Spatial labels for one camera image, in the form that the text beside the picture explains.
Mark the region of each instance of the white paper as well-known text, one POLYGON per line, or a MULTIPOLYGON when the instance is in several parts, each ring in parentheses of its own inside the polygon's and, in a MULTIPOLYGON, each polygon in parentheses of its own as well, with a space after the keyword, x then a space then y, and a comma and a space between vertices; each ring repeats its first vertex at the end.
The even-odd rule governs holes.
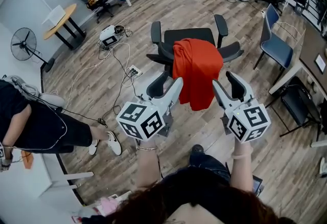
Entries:
POLYGON ((326 63, 323 61, 322 57, 320 55, 318 55, 318 57, 316 58, 315 61, 318 65, 318 67, 320 68, 321 72, 323 72, 326 67, 326 63))

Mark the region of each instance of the bracelet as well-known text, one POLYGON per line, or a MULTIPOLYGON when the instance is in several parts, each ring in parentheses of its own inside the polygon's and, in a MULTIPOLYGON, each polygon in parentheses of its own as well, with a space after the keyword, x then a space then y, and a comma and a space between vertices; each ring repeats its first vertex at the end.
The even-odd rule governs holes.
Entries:
POLYGON ((154 147, 154 148, 143 148, 143 147, 140 147, 140 146, 136 146, 136 149, 137 150, 145 150, 145 151, 151 151, 151 150, 155 150, 157 149, 158 147, 154 147))
POLYGON ((231 158, 232 158, 233 160, 240 160, 240 159, 245 158, 245 157, 247 157, 247 156, 251 156, 252 152, 253 152, 253 148, 252 148, 252 147, 251 147, 251 151, 250 151, 250 153, 244 153, 244 154, 242 154, 242 155, 235 155, 234 152, 233 152, 233 153, 231 154, 231 158))

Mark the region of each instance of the black fan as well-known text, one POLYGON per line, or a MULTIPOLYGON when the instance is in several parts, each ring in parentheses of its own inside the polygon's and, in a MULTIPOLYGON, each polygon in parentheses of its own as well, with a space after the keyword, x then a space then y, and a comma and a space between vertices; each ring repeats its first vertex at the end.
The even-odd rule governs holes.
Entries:
POLYGON ((17 30, 13 35, 10 44, 11 53, 16 59, 24 61, 31 58, 32 55, 35 55, 37 58, 44 62, 44 70, 46 72, 48 72, 52 68, 55 62, 54 58, 51 58, 48 62, 46 62, 44 59, 35 54, 36 37, 34 32, 28 28, 21 28, 17 30))

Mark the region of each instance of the floor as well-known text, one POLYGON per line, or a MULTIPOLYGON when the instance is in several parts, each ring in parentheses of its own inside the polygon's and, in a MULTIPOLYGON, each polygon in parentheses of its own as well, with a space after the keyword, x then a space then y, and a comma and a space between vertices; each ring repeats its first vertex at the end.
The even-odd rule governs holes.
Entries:
MULTIPOLYGON (((87 38, 83 46, 75 52, 65 50, 56 60, 52 70, 44 74, 44 89, 54 89, 65 99, 69 98, 74 78, 83 68, 100 62, 98 59, 97 40, 101 30, 109 24, 124 25, 134 34, 122 42, 130 44, 130 60, 142 69, 144 75, 135 81, 135 88, 154 73, 162 71, 163 66, 151 62, 145 57, 155 53, 156 47, 150 39, 150 26, 160 20, 162 30, 192 27, 209 27, 218 38, 218 31, 213 14, 222 14, 229 28, 228 37, 223 45, 239 41, 244 54, 227 63, 220 72, 219 81, 228 86, 226 71, 241 75, 250 83, 255 96, 261 103, 268 103, 271 96, 268 90, 279 73, 278 65, 264 57, 256 70, 253 66, 261 50, 259 47, 263 19, 258 9, 267 7, 264 3, 245 2, 229 3, 225 0, 131 0, 132 7, 126 3, 116 9, 115 17, 102 19, 96 25, 91 19, 86 25, 87 38)), ((306 20, 287 8, 280 18, 297 28, 300 34, 305 30, 306 20)), ((300 49, 300 35, 292 27, 275 25, 274 31, 295 50, 300 49)), ((129 55, 128 46, 116 48, 115 56, 123 65, 129 55)), ((118 95, 122 79, 122 68, 109 56, 94 69, 88 69, 77 79, 69 103, 71 111, 99 118, 112 108, 118 95)), ((132 87, 123 88, 118 104, 123 106, 134 96, 132 87)), ((277 102, 275 108, 281 113, 285 123, 291 128, 295 122, 277 102)), ((190 149, 194 144, 201 144, 205 152, 222 162, 232 165, 233 138, 226 136, 220 117, 223 110, 214 100, 207 110, 191 111, 189 105, 176 104, 172 108, 174 124, 168 138, 158 138, 158 155, 162 173, 166 176, 188 164, 190 149)), ((293 218, 298 223, 315 223, 327 209, 327 182, 317 177, 320 158, 327 155, 327 148, 310 148, 316 128, 308 127, 280 138, 285 128, 272 109, 268 109, 272 125, 266 135, 252 142, 253 173, 263 179, 265 189, 260 199, 272 206, 278 215, 293 218)), ((82 121, 97 125, 86 119, 82 121)), ((86 203, 92 203, 101 196, 121 194, 135 186, 137 169, 134 141, 127 138, 118 128, 115 115, 111 112, 106 117, 110 130, 117 135, 123 153, 115 156, 105 143, 100 143, 97 154, 90 156, 88 148, 77 147, 73 153, 61 155, 68 173, 93 171, 94 177, 78 182, 78 192, 86 203)))

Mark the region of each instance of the orange object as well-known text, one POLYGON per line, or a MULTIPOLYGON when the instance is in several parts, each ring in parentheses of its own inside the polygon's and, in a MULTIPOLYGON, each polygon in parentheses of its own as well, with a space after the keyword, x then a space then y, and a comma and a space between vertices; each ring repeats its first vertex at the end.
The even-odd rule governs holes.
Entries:
POLYGON ((24 162, 24 167, 26 169, 31 169, 34 161, 33 154, 27 151, 21 151, 22 161, 24 162))
POLYGON ((192 110, 210 106, 213 98, 213 79, 218 79, 223 58, 208 41, 186 38, 174 44, 173 78, 183 78, 180 104, 190 103, 192 110))

